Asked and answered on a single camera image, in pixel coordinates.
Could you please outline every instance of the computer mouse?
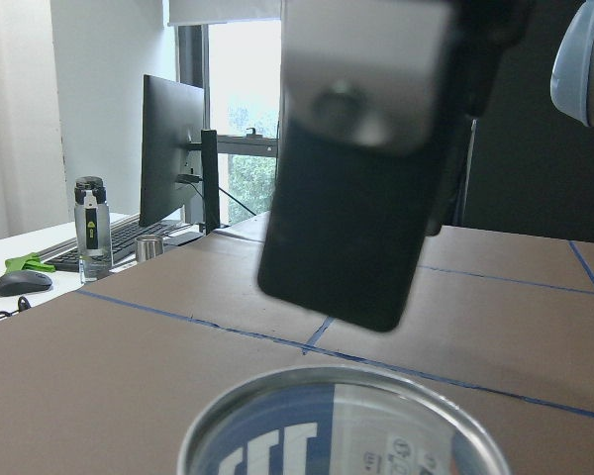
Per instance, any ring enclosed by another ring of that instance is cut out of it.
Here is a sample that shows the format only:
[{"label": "computer mouse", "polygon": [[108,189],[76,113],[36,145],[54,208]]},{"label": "computer mouse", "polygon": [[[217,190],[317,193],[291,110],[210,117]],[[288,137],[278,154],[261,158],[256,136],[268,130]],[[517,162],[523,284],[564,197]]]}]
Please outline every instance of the computer mouse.
[{"label": "computer mouse", "polygon": [[31,294],[48,290],[52,280],[42,272],[15,270],[0,277],[0,297]]}]

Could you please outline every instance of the keyboard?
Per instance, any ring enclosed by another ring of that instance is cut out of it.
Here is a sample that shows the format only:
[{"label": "keyboard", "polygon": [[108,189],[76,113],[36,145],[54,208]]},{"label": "keyboard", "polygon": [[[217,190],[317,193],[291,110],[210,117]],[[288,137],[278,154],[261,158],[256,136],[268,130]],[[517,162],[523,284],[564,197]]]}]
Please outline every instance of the keyboard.
[{"label": "keyboard", "polygon": [[[166,236],[176,231],[180,223],[175,221],[160,221],[146,228],[139,226],[139,218],[132,219],[129,222],[122,223],[119,227],[111,227],[110,236],[112,238],[112,258],[113,263],[121,261],[124,257],[135,252],[135,239],[143,235]],[[74,246],[56,257],[45,261],[46,264],[55,266],[55,270],[66,272],[79,272],[79,255]]]}]

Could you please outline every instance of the black pole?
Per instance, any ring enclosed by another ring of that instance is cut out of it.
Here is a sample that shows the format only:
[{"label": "black pole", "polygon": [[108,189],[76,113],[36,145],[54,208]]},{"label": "black pole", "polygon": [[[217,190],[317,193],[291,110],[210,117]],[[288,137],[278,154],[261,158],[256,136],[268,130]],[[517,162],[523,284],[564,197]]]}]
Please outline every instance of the black pole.
[{"label": "black pole", "polygon": [[218,196],[218,134],[203,130],[200,133],[202,159],[202,189],[205,204],[205,233],[220,227],[220,199]]}]

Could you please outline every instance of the black monitor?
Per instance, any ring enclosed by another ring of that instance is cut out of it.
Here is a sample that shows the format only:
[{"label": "black monitor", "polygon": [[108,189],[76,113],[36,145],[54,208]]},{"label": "black monitor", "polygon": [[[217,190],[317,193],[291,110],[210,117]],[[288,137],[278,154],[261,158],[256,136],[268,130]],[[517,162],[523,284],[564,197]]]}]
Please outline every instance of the black monitor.
[{"label": "black monitor", "polygon": [[216,132],[203,130],[204,102],[201,88],[144,76],[140,226],[188,206],[200,181],[207,232],[218,226]]}]

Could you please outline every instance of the window blind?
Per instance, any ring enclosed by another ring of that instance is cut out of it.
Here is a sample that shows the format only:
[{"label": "window blind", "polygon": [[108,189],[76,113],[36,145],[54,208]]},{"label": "window blind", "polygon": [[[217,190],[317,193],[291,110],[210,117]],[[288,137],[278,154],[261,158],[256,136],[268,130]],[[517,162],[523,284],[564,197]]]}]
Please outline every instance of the window blind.
[{"label": "window blind", "polygon": [[278,19],[281,0],[169,0],[169,26]]}]

